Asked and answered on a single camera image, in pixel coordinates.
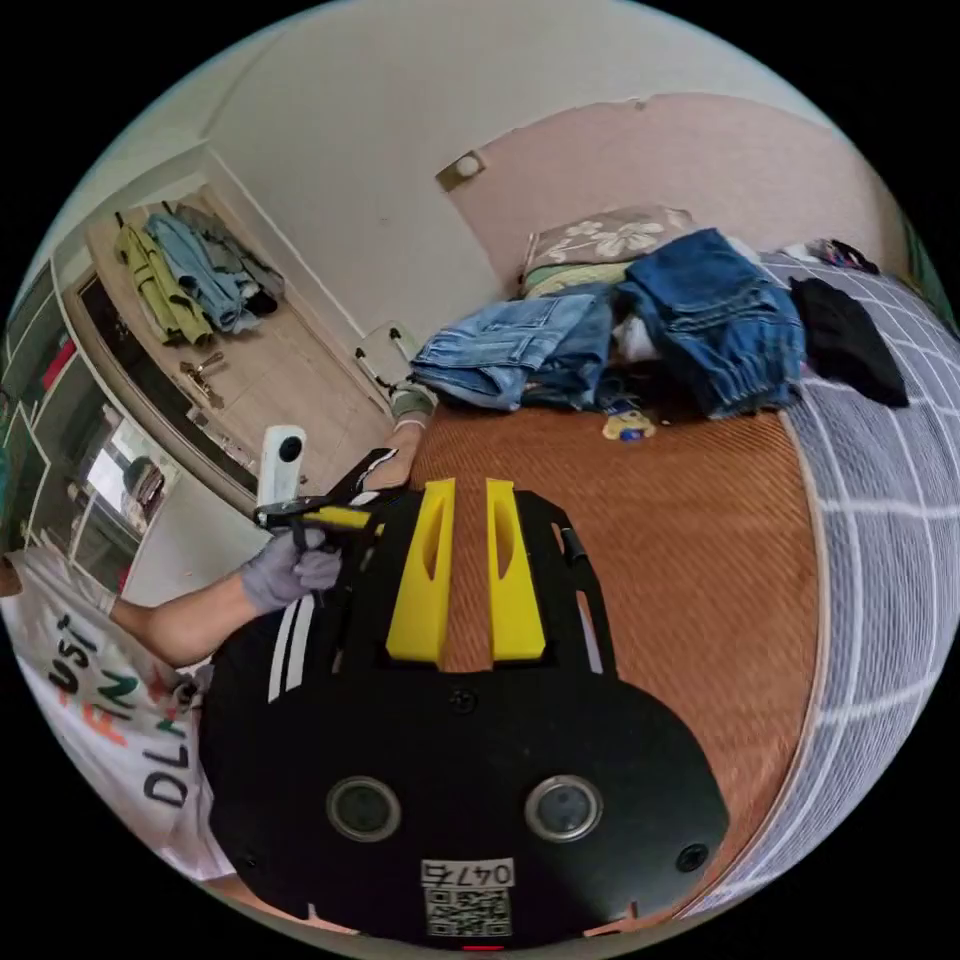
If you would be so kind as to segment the person's left hand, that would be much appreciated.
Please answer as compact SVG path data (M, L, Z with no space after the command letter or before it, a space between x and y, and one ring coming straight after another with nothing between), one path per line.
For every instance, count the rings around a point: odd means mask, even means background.
M299 542L292 531L272 539L239 567L245 597L258 614L283 609L311 592L332 588L342 566L341 551L321 530L308 529Z

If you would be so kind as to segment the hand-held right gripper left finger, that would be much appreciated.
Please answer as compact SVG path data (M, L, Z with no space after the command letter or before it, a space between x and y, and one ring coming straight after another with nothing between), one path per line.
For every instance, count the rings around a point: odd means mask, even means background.
M434 480L417 502L386 640L400 663L439 663L447 638L456 481Z

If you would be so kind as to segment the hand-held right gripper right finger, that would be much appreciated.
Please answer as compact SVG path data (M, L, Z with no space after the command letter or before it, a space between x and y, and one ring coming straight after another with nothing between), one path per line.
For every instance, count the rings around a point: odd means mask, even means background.
M492 661L538 662L545 633L514 485L488 478L485 489Z

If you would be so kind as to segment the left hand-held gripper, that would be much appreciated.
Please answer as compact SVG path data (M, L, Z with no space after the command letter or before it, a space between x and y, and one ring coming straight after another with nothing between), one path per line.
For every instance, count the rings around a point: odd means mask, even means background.
M256 508L253 522L271 539L253 558L253 607L281 609L331 589L349 541L383 501L383 493L364 491L346 502L297 498Z

